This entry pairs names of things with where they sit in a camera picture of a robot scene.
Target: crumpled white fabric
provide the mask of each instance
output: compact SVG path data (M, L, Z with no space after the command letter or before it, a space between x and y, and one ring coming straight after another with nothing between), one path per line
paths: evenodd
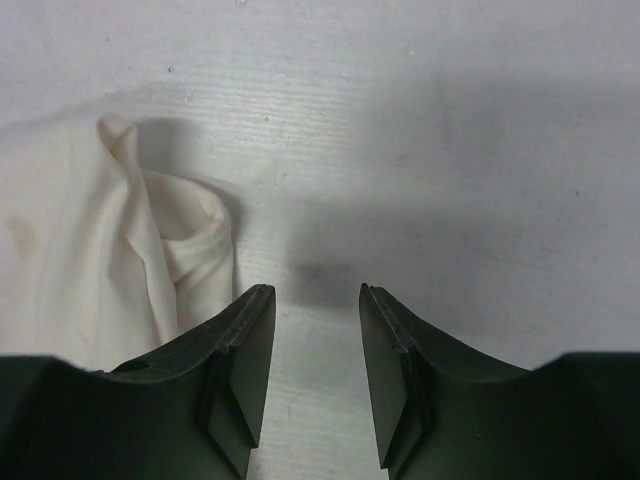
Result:
M117 116L0 140L0 353L110 370L232 300L229 215Z

